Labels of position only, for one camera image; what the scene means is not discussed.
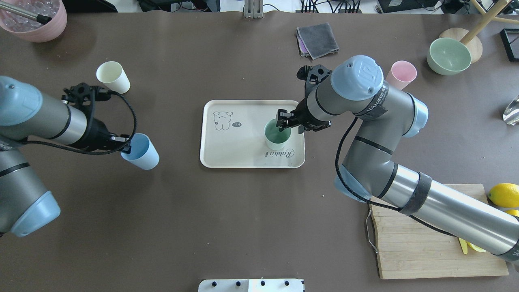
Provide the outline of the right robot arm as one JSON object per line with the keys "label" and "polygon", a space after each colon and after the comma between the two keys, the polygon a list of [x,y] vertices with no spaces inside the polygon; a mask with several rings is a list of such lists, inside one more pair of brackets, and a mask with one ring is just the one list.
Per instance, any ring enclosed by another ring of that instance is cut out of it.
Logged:
{"label": "right robot arm", "polygon": [[517,217],[392,161],[400,140],[425,127],[428,108],[388,84],[374,59],[353,56],[335,70],[305,65],[297,78],[305,81],[305,97],[293,111],[278,110],[280,130],[321,131],[345,112],[362,120],[343,162],[335,161],[337,189],[372,205],[380,198],[385,208],[518,265]]}

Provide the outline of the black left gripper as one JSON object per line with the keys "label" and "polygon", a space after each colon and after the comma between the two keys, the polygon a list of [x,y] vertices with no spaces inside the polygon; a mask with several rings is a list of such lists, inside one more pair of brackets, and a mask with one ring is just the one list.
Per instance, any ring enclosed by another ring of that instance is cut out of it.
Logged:
{"label": "black left gripper", "polygon": [[[120,137],[113,135],[108,131],[104,122],[92,118],[87,124],[87,129],[83,136],[73,144],[69,146],[84,150],[86,152],[92,152],[96,150],[109,151],[116,148],[116,144],[124,144],[130,140],[129,137]],[[129,154],[131,152],[130,144],[126,144],[120,149],[120,152]]]}

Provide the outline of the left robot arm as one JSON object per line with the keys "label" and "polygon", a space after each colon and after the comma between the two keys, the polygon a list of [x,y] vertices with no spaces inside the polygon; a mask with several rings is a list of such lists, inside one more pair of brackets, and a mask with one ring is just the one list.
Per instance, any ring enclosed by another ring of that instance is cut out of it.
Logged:
{"label": "left robot arm", "polygon": [[57,218],[60,207],[20,148],[39,144],[82,155],[128,153],[137,117],[130,108],[131,134],[110,132],[94,116],[96,103],[124,96],[101,86],[65,88],[61,100],[8,76],[0,78],[0,86],[0,231],[23,237]]}

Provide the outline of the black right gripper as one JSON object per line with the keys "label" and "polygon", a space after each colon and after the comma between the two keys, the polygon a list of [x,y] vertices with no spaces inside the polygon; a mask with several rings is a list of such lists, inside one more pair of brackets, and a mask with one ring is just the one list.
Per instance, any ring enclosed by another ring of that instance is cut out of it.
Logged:
{"label": "black right gripper", "polygon": [[321,121],[310,113],[306,99],[302,100],[291,112],[278,109],[277,119],[277,128],[280,131],[287,128],[302,127],[298,130],[300,134],[305,131],[322,131],[331,126],[331,121]]}

